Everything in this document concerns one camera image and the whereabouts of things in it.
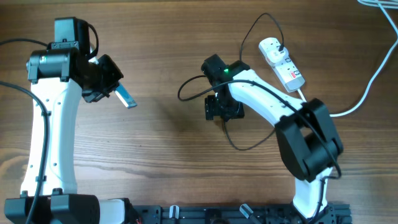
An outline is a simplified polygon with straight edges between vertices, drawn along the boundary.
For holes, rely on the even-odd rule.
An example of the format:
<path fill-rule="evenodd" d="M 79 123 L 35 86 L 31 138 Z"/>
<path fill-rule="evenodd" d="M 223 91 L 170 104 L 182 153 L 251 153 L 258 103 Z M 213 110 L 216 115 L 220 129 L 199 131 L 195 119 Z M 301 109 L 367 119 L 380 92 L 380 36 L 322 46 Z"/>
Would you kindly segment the blue screen Galaxy smartphone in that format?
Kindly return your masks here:
<path fill-rule="evenodd" d="M 137 103 L 135 102 L 134 98 L 124 88 L 121 82 L 119 82 L 119 86 L 115 89 L 114 92 L 127 109 L 134 108 L 137 106 Z"/>

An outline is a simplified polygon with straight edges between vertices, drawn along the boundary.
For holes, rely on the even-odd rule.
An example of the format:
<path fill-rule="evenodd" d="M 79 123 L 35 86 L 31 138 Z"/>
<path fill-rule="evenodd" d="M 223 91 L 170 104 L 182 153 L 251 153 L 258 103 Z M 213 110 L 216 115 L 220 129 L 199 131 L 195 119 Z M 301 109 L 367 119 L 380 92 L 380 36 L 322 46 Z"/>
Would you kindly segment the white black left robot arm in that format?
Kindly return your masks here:
<path fill-rule="evenodd" d="M 28 168 L 18 198 L 8 198 L 4 214 L 13 223 L 137 223 L 127 198 L 100 200 L 79 194 L 74 169 L 75 123 L 81 100 L 115 93 L 132 108 L 120 69 L 91 47 L 95 28 L 82 19 L 55 20 L 55 38 L 27 61 L 26 90 L 33 100 Z"/>

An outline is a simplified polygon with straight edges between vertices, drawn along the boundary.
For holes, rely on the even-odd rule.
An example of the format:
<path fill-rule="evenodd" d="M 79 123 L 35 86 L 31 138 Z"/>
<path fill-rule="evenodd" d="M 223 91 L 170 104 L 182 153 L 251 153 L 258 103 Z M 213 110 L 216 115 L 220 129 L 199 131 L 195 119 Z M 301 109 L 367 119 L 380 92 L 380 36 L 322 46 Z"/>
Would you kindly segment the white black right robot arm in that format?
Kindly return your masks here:
<path fill-rule="evenodd" d="M 243 118 L 243 107 L 248 106 L 268 121 L 282 162 L 295 177 L 294 208 L 302 218 L 318 221 L 327 207 L 327 182 L 333 169 L 341 170 L 337 158 L 343 152 L 326 105 L 316 98 L 304 102 L 282 93 L 240 60 L 227 65 L 214 54 L 204 60 L 201 71 L 214 91 L 205 98 L 206 119 Z"/>

